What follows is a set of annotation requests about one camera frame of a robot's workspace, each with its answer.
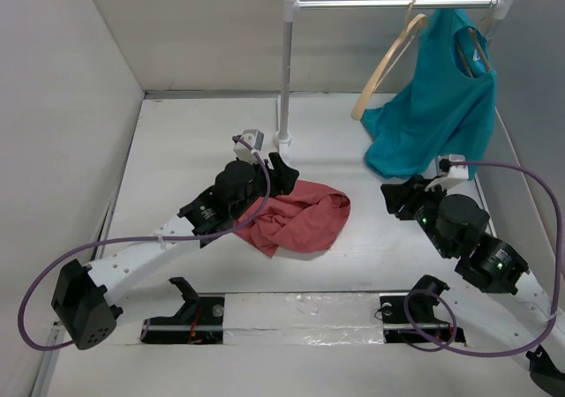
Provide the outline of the red t shirt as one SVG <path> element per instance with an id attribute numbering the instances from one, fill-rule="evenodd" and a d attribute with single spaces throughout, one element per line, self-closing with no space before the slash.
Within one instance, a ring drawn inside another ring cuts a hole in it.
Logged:
<path id="1" fill-rule="evenodd" d="M 298 180 L 291 194 L 270 198 L 260 214 L 235 235 L 270 258 L 280 249 L 327 251 L 343 230 L 350 210 L 344 192 Z"/>

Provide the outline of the light wooden hanger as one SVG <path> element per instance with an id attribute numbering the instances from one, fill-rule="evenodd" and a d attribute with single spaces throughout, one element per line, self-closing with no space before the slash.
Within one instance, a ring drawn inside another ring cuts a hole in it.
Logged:
<path id="1" fill-rule="evenodd" d="M 380 60 L 372 76 L 369 78 L 357 102 L 355 103 L 350 117 L 355 121 L 360 121 L 371 97 L 375 94 L 387 75 L 396 66 L 397 62 L 418 37 L 420 31 L 428 25 L 428 17 L 425 14 L 417 14 L 411 17 L 412 9 L 418 0 L 411 0 L 407 6 L 404 17 L 404 27 L 392 45 L 389 47 L 385 56 Z"/>

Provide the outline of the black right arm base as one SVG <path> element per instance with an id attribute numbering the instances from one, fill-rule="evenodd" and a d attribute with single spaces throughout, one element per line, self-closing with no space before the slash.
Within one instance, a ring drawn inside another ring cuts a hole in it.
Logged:
<path id="1" fill-rule="evenodd" d="M 431 275 L 424 275 L 418 280 L 413 289 L 424 289 L 440 295 L 449 290 L 448 285 Z M 382 322 L 383 335 L 386 343 L 424 344 L 427 340 L 419 335 L 408 322 L 403 310 L 405 297 L 408 291 L 385 292 L 379 294 L 380 308 L 374 317 Z M 437 319 L 433 309 L 439 302 L 432 296 L 417 295 L 410 299 L 409 309 L 414 321 L 426 332 L 436 339 L 447 341 L 453 332 L 456 332 L 455 343 L 465 343 L 463 329 Z"/>

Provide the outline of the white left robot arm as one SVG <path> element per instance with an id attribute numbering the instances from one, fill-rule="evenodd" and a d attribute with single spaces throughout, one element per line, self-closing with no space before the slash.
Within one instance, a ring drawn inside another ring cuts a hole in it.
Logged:
<path id="1" fill-rule="evenodd" d="M 153 236 L 87 266 L 76 259 L 65 264 L 51 305 L 72 343 L 79 350 L 93 348 L 118 326 L 138 320 L 192 321 L 200 297 L 184 277 L 171 277 L 152 287 L 140 283 L 177 258 L 230 233 L 254 203 L 290 194 L 298 177 L 298 171 L 277 153 L 265 161 L 232 161 L 213 185 L 181 207 Z"/>

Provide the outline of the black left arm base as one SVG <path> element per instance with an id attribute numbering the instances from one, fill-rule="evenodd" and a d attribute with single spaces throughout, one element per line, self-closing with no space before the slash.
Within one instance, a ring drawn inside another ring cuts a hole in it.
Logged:
<path id="1" fill-rule="evenodd" d="M 179 290 L 183 304 L 170 317 L 146 319 L 140 341 L 155 345 L 223 344 L 225 295 L 199 295 L 182 277 L 173 277 L 169 283 Z"/>

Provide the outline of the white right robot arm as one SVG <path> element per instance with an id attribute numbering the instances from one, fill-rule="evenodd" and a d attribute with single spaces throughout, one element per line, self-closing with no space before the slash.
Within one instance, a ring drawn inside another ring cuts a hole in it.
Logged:
<path id="1" fill-rule="evenodd" d="M 564 321 L 555 311 L 527 262 L 508 243 L 487 233 L 489 214 L 470 197 L 449 194 L 432 180 L 414 176 L 380 188 L 386 208 L 401 221 L 416 221 L 443 258 L 471 287 L 503 306 L 507 315 L 487 313 L 464 301 L 446 283 L 423 276 L 412 289 L 407 309 L 428 320 L 440 309 L 469 333 L 499 349 L 501 357 L 524 359 L 532 381 L 551 396 L 564 394 Z"/>

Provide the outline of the teal t shirt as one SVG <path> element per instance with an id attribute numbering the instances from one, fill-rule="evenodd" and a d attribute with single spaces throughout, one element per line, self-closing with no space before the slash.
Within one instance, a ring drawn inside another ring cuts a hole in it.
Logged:
<path id="1" fill-rule="evenodd" d="M 454 36 L 474 27 L 461 9 L 439 9 L 418 40 L 418 58 L 409 84 L 391 101 L 366 109 L 361 123 L 373 139 L 365 164 L 377 175 L 408 178 L 424 173 L 436 157 L 483 158 L 493 134 L 497 94 L 491 71 L 468 78 L 455 60 Z"/>

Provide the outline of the wooden hanger under teal shirt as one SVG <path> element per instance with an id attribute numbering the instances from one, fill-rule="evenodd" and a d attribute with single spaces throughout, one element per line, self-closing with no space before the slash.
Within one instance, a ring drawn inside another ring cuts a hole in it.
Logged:
<path id="1" fill-rule="evenodd" d="M 454 36 L 455 60 L 468 78 L 479 78 L 491 71 L 491 64 L 479 33 L 474 27 L 464 27 Z"/>

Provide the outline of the white metal clothes rack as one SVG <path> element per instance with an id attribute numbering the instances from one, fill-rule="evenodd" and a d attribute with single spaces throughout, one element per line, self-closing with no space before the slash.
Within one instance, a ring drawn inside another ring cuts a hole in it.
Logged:
<path id="1" fill-rule="evenodd" d="M 500 23 L 508 15 L 515 0 L 418 0 L 413 9 L 490 9 L 493 21 L 486 29 L 486 41 L 491 42 Z M 296 12 L 326 9 L 390 9 L 404 8 L 411 0 L 282 0 L 282 85 L 274 143 L 283 161 L 290 161 L 292 137 L 289 132 L 290 67 L 292 31 Z"/>

